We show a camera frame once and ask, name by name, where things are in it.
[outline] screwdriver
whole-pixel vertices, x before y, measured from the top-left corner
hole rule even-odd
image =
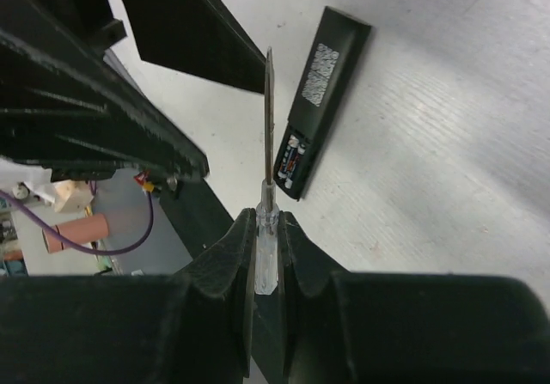
[[[256,294],[269,296],[278,283],[277,268],[277,223],[278,207],[275,202],[273,182],[273,92],[275,72],[273,70],[272,48],[267,49],[264,128],[266,178],[261,184],[261,201],[256,207],[256,273],[254,290]]]

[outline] gray floor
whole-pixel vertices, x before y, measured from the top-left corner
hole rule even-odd
[[[144,234],[149,223],[147,198],[133,179],[136,173],[133,169],[120,169],[112,179],[98,183],[94,213],[104,214],[109,222],[110,235],[103,240],[108,250],[130,246]],[[154,225],[147,240],[135,251],[111,258],[117,273],[172,275],[192,261],[157,199],[153,199],[153,211]]]
[[[277,141],[323,7],[376,27],[307,198],[279,195],[315,242],[353,270],[511,275],[550,303],[550,0],[224,2],[273,47]],[[142,63],[131,36],[114,51],[228,211],[256,205],[261,97]]]

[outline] black plastic part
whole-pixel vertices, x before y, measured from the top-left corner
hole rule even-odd
[[[164,190],[160,202],[193,259],[214,245],[233,224],[233,218],[204,180],[184,183],[177,197]]]
[[[229,383],[248,376],[254,210],[172,277],[0,284],[1,382]]]
[[[142,60],[264,93],[266,60],[221,0],[122,0]]]
[[[289,383],[550,379],[548,318],[524,283],[350,273],[288,212],[278,246]]]
[[[0,62],[4,158],[54,179],[208,174],[205,154],[36,0],[0,0]]]
[[[254,298],[252,357],[269,384],[288,382],[283,374],[282,303],[278,291],[279,287],[270,296]]]
[[[274,165],[277,185],[293,199],[298,200],[308,184],[370,30],[366,23],[325,8]],[[299,162],[285,157],[291,136],[304,149]],[[289,171],[292,162],[296,165]]]
[[[34,1],[101,55],[126,37],[124,24],[113,18],[108,0]]]

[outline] orange cylinder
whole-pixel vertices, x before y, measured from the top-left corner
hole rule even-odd
[[[65,238],[77,243],[86,244],[91,241],[98,241],[109,235],[107,219],[103,214],[86,216],[82,219],[53,225],[52,229]],[[70,248],[54,236],[42,231],[44,242],[49,253],[58,253]]]

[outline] purple cable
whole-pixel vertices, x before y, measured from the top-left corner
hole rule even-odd
[[[4,192],[2,190],[0,190],[0,198],[6,199],[12,205],[19,208],[19,210],[21,210],[21,212],[23,214],[28,216],[28,218],[31,221],[33,221],[39,227],[44,229],[44,231],[46,231],[49,235],[57,238],[58,240],[63,242],[65,245],[67,245],[67,246],[69,246],[73,249],[76,249],[77,251],[80,251],[81,253],[88,253],[90,255],[100,255],[100,256],[103,256],[103,257],[105,257],[105,256],[110,257],[110,256],[114,256],[114,255],[121,255],[123,253],[129,253],[130,251],[133,251],[134,249],[139,247],[141,244],[143,244],[145,242],[145,240],[149,237],[149,235],[151,233],[151,230],[153,229],[153,222],[154,222],[153,200],[151,199],[150,192],[147,192],[147,201],[149,202],[149,224],[147,225],[147,229],[145,230],[144,235],[139,240],[137,240],[136,242],[131,244],[130,246],[122,248],[122,249],[117,249],[116,251],[98,251],[98,250],[83,247],[82,245],[78,245],[77,243],[75,243],[75,242],[65,238],[61,234],[59,234],[55,229],[53,229],[47,223],[45,223],[40,218],[38,218],[33,212],[31,212],[31,210],[29,208],[27,208],[24,205],[23,202],[19,201],[18,199],[13,198],[12,196],[10,196],[9,194],[7,194],[6,192]]]
[[[89,183],[88,183],[88,186],[89,186],[89,190],[90,192],[92,192],[92,195],[97,195],[97,182],[95,182],[94,180],[91,180]]]

